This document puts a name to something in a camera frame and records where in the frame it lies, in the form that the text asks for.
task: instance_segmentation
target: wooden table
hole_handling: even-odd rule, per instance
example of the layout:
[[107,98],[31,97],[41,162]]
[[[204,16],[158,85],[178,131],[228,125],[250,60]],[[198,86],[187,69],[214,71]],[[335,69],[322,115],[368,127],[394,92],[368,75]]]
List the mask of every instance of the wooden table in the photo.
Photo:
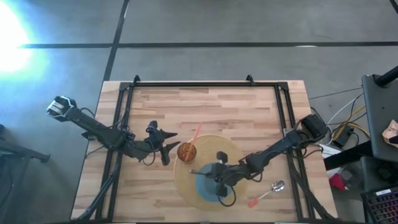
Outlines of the wooden table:
[[[294,115],[299,120],[311,113],[304,82],[288,83]],[[113,122],[119,84],[104,82],[96,119],[105,125]],[[147,137],[145,128],[152,120],[158,121],[159,128],[178,133],[165,143],[188,141],[202,121],[200,134],[226,137],[237,144],[245,155],[264,150],[282,137],[275,92],[271,87],[135,87],[129,127],[136,134],[136,139]],[[99,146],[98,142],[91,142],[88,151]],[[176,150],[170,152],[171,161],[166,167],[162,165],[159,155],[151,166],[138,163],[137,159],[128,156],[123,157],[114,222],[297,221],[285,155],[271,160],[265,168],[262,182],[249,183],[246,193],[233,207],[222,212],[204,212],[191,207],[179,195],[173,173]],[[72,218],[81,215],[98,193],[105,156],[106,150],[100,150],[85,160]],[[319,152],[312,154],[305,159],[305,165],[311,190],[327,211],[337,217],[322,155]],[[286,182],[285,190],[268,195],[255,208],[247,207],[249,199],[262,195],[276,180]],[[109,194],[110,191],[105,209],[108,209]]]

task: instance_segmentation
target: bright light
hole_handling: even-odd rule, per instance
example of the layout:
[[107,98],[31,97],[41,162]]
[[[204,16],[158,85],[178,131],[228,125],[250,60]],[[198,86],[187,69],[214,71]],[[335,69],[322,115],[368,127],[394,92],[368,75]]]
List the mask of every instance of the bright light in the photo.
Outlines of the bright light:
[[27,64],[31,50],[18,49],[29,40],[18,18],[0,2],[0,71],[13,72],[20,70]]

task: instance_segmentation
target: gray floor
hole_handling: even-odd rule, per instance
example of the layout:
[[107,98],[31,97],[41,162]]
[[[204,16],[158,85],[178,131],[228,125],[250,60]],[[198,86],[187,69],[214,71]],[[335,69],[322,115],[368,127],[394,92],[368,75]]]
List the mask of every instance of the gray floor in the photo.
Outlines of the gray floor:
[[[6,1],[31,44],[111,43],[122,4]],[[132,0],[121,42],[394,41],[397,21],[388,0]],[[25,67],[0,71],[0,123],[7,127],[7,137],[52,156],[47,164],[30,164],[23,206],[13,223],[69,219],[87,142],[80,128],[49,118],[45,109],[55,96],[66,95],[95,110],[109,51],[22,50],[28,58]],[[361,75],[384,73],[397,65],[396,58],[398,47],[119,49],[110,79],[140,75],[143,80],[242,80],[251,74],[256,80],[305,80],[311,98],[359,87]],[[360,93],[310,103],[329,120]],[[346,110],[336,121],[348,115]],[[366,119],[358,123],[367,127]],[[339,215],[358,220],[345,215],[358,202],[357,194],[333,192]]]

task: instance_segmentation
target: round placemat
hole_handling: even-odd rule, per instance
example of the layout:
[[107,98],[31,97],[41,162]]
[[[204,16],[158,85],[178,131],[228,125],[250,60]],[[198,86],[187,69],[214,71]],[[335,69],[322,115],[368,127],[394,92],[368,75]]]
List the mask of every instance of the round placemat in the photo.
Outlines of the round placemat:
[[[205,200],[199,193],[195,186],[196,175],[191,174],[190,170],[200,170],[203,166],[218,162],[216,153],[223,151],[228,155],[227,164],[237,164],[238,161],[243,157],[242,151],[229,139],[215,136],[215,135],[204,135],[196,138],[194,143],[197,149],[197,155],[193,161],[187,163],[182,162],[177,157],[174,163],[174,180],[177,185],[177,189],[180,195],[192,206],[204,210],[204,211],[217,211],[222,210],[225,207],[217,202],[210,202]],[[239,181],[235,186],[236,200],[246,190],[247,180],[243,179]],[[225,204],[232,203],[234,199],[233,194],[229,194],[223,199]]]

